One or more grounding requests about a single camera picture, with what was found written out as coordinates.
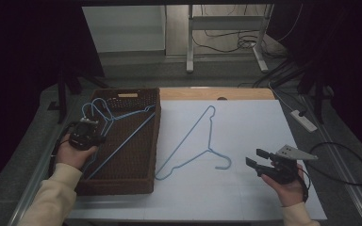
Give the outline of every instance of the wall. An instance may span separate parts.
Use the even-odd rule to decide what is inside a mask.
[[[163,6],[84,7],[98,53],[165,49]]]

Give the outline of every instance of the sleeve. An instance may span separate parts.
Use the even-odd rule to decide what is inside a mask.
[[[283,207],[282,213],[285,226],[320,226],[317,221],[310,218],[304,206],[304,202],[300,202],[290,207]]]
[[[54,174],[41,182],[34,201],[18,225],[61,226],[73,209],[76,198],[74,189],[81,174],[81,171],[72,166],[57,163]]]

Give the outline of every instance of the wicker basket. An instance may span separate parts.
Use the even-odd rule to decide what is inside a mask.
[[[156,144],[160,124],[159,89],[97,89],[92,100],[102,98],[111,114],[119,117],[127,113],[144,110],[113,122],[101,145],[96,160],[85,170],[75,191],[81,196],[147,194],[154,191]],[[106,116],[109,113],[102,102],[95,102]],[[152,114],[154,117],[141,126]],[[99,121],[97,133],[105,128],[105,120],[88,110],[89,118]],[[88,178],[125,140],[130,139],[89,180]]]

